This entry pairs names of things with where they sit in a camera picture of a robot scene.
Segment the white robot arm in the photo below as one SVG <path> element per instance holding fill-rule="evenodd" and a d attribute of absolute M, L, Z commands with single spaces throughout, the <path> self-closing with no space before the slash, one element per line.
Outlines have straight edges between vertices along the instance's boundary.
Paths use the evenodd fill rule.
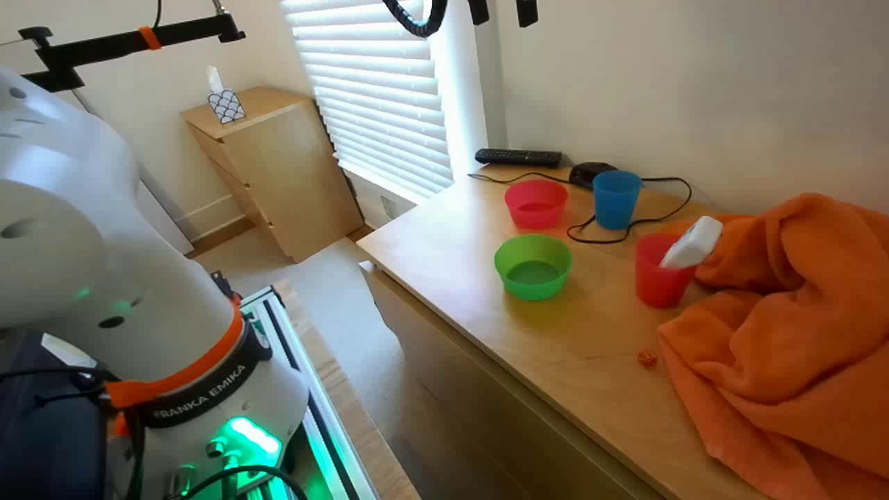
<path fill-rule="evenodd" d="M 3 500 L 308 500 L 308 390 L 139 211 L 103 119 L 0 80 Z"/>

